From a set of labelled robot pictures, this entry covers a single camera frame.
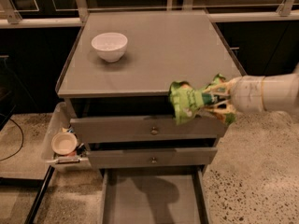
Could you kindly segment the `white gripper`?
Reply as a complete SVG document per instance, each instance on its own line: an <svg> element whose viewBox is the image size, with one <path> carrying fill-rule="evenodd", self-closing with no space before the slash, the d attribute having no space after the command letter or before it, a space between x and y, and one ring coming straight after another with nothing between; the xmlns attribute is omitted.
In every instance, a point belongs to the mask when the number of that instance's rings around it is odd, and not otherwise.
<svg viewBox="0 0 299 224"><path fill-rule="evenodd" d="M243 76L234 83L232 80L209 85L203 93L217 95L231 94L231 103L227 100L209 105L209 112L221 115L234 114L235 110L242 113L263 112L262 100L263 77Z"/></svg>

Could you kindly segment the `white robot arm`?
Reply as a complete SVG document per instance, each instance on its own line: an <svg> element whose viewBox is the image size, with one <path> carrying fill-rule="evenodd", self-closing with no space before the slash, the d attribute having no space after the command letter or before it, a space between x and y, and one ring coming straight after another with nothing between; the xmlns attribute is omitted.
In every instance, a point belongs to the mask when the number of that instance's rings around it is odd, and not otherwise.
<svg viewBox="0 0 299 224"><path fill-rule="evenodd" d="M203 90L221 100L209 105L213 113L260 113L284 111L297 114L299 109L299 74L293 72L279 76L235 77Z"/></svg>

